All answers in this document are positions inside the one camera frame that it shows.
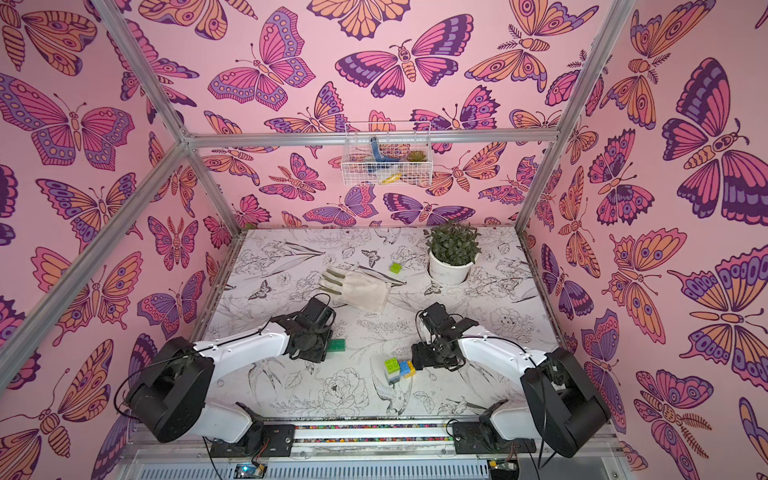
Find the dark green lego brick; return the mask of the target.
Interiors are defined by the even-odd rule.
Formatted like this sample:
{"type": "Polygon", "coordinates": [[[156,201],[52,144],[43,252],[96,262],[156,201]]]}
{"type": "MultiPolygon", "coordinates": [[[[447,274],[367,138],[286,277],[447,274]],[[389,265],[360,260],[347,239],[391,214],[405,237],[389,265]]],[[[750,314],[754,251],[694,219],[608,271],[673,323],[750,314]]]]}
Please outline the dark green lego brick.
{"type": "Polygon", "coordinates": [[[327,346],[327,351],[329,353],[331,352],[345,352],[346,351],[346,340],[340,339],[340,338],[334,338],[331,339],[327,346]]]}

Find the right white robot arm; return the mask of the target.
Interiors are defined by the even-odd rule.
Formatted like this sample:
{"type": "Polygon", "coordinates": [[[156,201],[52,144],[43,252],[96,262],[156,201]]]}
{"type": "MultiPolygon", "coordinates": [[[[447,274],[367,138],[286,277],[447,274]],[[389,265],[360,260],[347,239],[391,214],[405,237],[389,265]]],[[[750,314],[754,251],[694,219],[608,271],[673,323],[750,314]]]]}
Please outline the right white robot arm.
{"type": "Polygon", "coordinates": [[[440,303],[417,312],[415,326],[418,333],[429,333],[427,341],[412,346],[415,369],[458,371],[472,362],[522,389],[525,408],[499,400],[482,410],[474,437],[491,450],[540,439],[555,454],[572,458],[612,418],[585,370],[562,347],[550,352],[525,347],[473,319],[455,319],[440,303]]]}

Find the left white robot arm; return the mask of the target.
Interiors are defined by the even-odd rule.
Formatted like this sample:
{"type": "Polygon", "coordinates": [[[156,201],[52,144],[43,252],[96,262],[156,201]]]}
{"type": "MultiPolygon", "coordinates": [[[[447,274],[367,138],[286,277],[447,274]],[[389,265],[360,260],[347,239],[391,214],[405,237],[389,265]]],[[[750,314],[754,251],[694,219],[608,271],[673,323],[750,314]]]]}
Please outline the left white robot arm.
{"type": "Polygon", "coordinates": [[[262,360],[323,362],[335,318],[328,302],[313,297],[298,311],[223,339],[171,339],[134,375],[123,404],[161,443],[192,434],[254,453],[266,441],[264,421],[242,402],[231,407],[213,400],[211,386],[262,360]]]}

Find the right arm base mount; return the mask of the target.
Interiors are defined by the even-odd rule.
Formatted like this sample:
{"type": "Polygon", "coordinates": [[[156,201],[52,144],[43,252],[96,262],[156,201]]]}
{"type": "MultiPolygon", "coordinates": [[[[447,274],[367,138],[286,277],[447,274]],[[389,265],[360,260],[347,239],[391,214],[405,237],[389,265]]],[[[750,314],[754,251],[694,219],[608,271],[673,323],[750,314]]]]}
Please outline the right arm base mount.
{"type": "Polygon", "coordinates": [[[500,400],[485,409],[476,421],[451,419],[446,433],[457,454],[536,453],[539,437],[530,412],[500,400]]]}

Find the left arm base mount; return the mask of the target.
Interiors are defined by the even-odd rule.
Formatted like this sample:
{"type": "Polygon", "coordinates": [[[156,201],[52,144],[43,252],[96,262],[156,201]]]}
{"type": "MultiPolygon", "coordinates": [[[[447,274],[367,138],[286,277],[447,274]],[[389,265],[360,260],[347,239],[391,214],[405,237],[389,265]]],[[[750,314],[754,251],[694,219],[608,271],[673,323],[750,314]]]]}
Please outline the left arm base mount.
{"type": "Polygon", "coordinates": [[[295,424],[268,424],[244,403],[237,402],[236,405],[249,415],[252,424],[244,436],[235,443],[208,438],[214,457],[290,456],[295,439],[295,424]]]}

